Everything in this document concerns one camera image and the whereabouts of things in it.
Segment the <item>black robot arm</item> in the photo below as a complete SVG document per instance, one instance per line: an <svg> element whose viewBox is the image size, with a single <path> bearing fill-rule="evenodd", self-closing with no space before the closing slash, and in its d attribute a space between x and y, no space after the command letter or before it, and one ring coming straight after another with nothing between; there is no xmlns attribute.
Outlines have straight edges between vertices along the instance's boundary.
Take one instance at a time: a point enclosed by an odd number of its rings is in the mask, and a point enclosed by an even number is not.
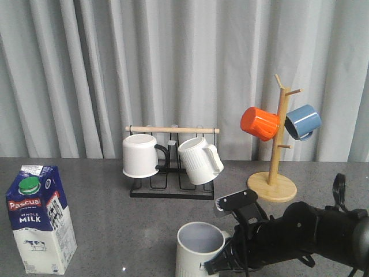
<svg viewBox="0 0 369 277"><path fill-rule="evenodd" d="M204 267L209 275L220 271L248 273L269 264L297 259L315 265L312 254L352 267L368 276L368 215L362 209L341 212L315 208L305 202L288 206L282 217L267 216L257 194L246 189L216 200L216 209L238 221L232 237Z"/></svg>

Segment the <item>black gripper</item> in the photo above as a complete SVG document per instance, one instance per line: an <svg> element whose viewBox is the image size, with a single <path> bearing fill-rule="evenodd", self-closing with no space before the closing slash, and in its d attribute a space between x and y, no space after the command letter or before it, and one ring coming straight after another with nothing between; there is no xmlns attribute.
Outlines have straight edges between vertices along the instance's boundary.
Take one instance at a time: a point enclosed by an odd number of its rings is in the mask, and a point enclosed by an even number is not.
<svg viewBox="0 0 369 277"><path fill-rule="evenodd" d="M314 242L316 214L306 203L293 203L280 218L267 218L256 203L251 189L217 198L215 215L232 211L239 224L232 239L226 239L218 254L204 263L208 275L218 272L243 272L269 264L297 259L313 267L311 245Z"/></svg>

